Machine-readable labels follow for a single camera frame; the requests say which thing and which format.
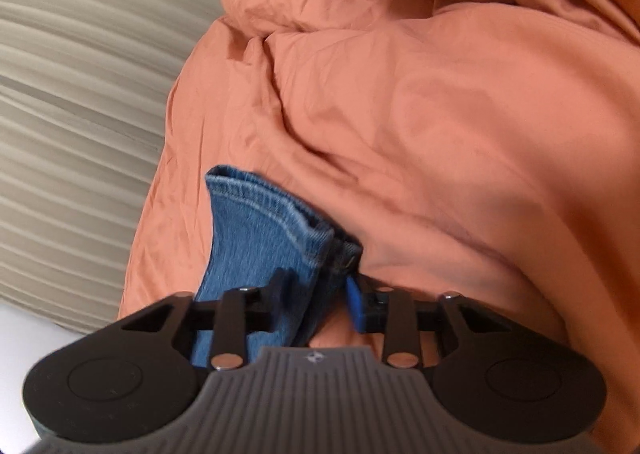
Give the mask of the blue denim jeans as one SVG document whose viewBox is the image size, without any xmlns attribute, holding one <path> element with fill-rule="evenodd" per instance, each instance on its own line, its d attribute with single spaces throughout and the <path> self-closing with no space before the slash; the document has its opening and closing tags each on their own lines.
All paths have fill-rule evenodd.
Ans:
<svg viewBox="0 0 640 454">
<path fill-rule="evenodd" d="M 247 337 L 253 361 L 264 347 L 306 346 L 358 269 L 362 246 L 337 223 L 257 174 L 219 165 L 205 176 L 213 215 L 212 251 L 198 302 L 227 290 L 264 287 L 281 269 L 295 275 L 273 332 Z"/>
</svg>

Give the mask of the orange bed sheet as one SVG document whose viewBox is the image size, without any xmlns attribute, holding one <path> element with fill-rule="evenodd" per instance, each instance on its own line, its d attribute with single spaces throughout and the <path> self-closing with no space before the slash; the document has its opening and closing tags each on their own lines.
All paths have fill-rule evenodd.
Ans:
<svg viewBox="0 0 640 454">
<path fill-rule="evenodd" d="M 217 22 L 166 105 L 120 310 L 200 284 L 204 177 L 235 166 L 324 212 L 362 270 L 456 290 L 589 356 L 596 437 L 639 443 L 639 50 L 550 18 L 239 32 Z"/>
</svg>

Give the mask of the beige pleated curtain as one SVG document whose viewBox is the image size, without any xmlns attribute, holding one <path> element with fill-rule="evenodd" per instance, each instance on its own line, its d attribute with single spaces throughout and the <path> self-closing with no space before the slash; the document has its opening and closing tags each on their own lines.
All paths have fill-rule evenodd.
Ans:
<svg viewBox="0 0 640 454">
<path fill-rule="evenodd" d="M 117 314 L 165 103 L 220 0 L 1 0 L 1 298 Z"/>
</svg>

